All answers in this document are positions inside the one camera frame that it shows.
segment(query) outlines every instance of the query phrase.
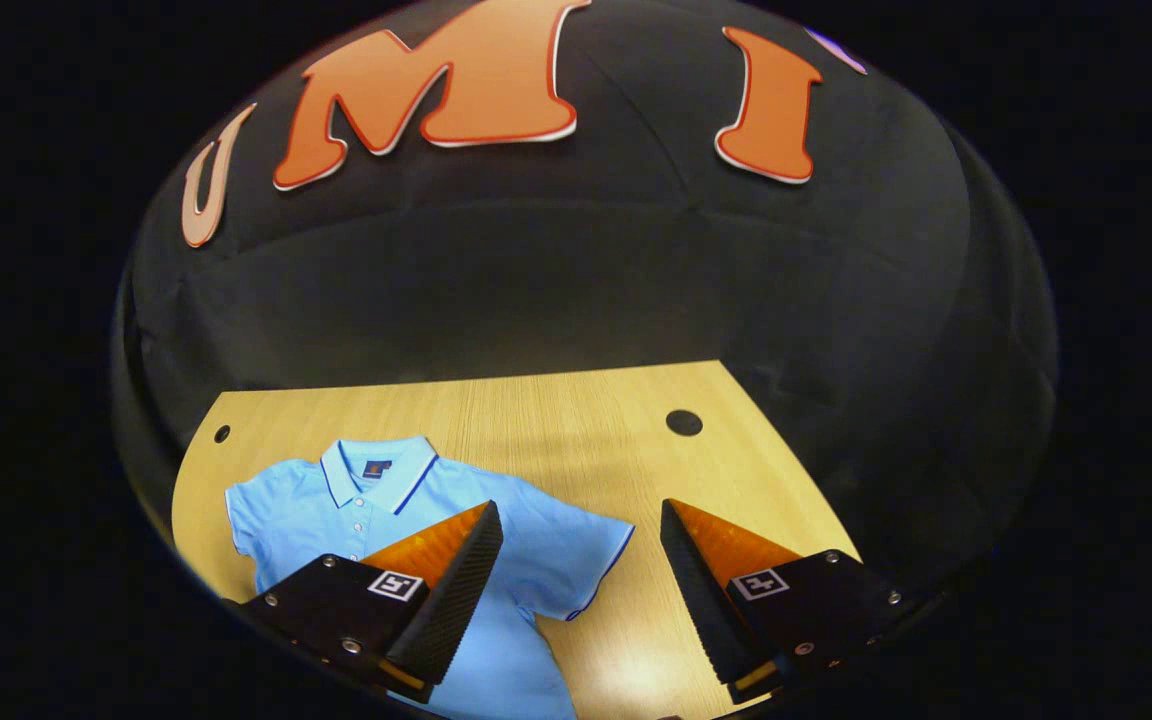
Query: light blue polo shirt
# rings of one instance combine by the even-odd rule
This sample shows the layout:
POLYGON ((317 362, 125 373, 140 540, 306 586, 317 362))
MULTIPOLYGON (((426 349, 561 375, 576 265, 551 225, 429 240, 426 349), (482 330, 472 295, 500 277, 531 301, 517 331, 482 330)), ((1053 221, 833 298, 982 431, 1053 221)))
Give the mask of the light blue polo shirt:
POLYGON ((453 719, 575 719, 535 615, 576 619, 634 525, 439 457, 422 437, 336 441, 319 462, 279 462, 225 491, 234 547, 256 561, 259 592, 324 552, 361 560, 488 500, 503 541, 447 676, 429 705, 391 696, 453 719))

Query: letter m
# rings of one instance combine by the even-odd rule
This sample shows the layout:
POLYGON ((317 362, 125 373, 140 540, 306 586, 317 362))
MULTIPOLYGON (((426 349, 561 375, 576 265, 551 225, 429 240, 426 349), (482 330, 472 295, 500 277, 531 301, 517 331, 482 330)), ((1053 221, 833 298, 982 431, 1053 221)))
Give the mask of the letter m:
POLYGON ((420 123, 425 141, 457 147, 570 135, 576 109, 554 91, 554 59, 567 13, 590 1, 484 0, 416 50, 384 29, 317 60, 274 187, 293 190, 344 164, 346 142, 332 137, 338 105, 367 150, 387 154, 444 70, 442 104, 420 123))

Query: shirt sleeve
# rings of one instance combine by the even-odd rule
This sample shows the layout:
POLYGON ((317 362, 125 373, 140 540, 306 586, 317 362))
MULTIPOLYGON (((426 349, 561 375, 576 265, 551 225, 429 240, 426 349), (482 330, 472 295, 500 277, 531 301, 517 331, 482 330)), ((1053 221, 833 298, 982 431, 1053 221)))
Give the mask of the shirt sleeve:
POLYGON ((225 510, 229 514, 234 550, 242 555, 256 558, 256 546, 265 526, 280 507, 285 506, 295 482, 291 464, 280 462, 247 483, 225 491, 225 510))
POLYGON ((522 479, 513 479, 507 495, 497 564, 513 596, 528 611, 575 620, 626 551, 634 525, 559 501, 522 479))

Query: polo shirt collar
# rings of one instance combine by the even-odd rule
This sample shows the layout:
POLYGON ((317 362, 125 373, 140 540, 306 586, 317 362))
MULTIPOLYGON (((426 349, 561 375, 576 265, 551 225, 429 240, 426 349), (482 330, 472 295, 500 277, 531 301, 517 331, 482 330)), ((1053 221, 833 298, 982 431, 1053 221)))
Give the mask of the polo shirt collar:
POLYGON ((438 454, 424 437, 388 442, 338 439, 323 454, 319 465, 338 507, 362 497, 397 515, 435 460, 438 454))

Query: wooden table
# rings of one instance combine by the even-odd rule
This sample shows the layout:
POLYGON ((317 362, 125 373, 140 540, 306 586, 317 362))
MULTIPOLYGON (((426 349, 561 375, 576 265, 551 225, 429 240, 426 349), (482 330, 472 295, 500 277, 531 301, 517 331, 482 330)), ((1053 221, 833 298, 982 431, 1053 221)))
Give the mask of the wooden table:
POLYGON ((223 492, 340 438, 424 435, 440 455, 525 478, 559 500, 636 525, 598 598, 571 623, 538 617, 582 719, 708 719, 732 712, 660 548, 666 497, 801 553, 859 559, 828 503, 718 361, 393 386, 227 392, 189 446, 173 498, 180 555, 217 593, 256 594, 223 492), (672 410, 699 415, 685 437, 672 410), (229 435, 215 441, 217 430, 229 435))

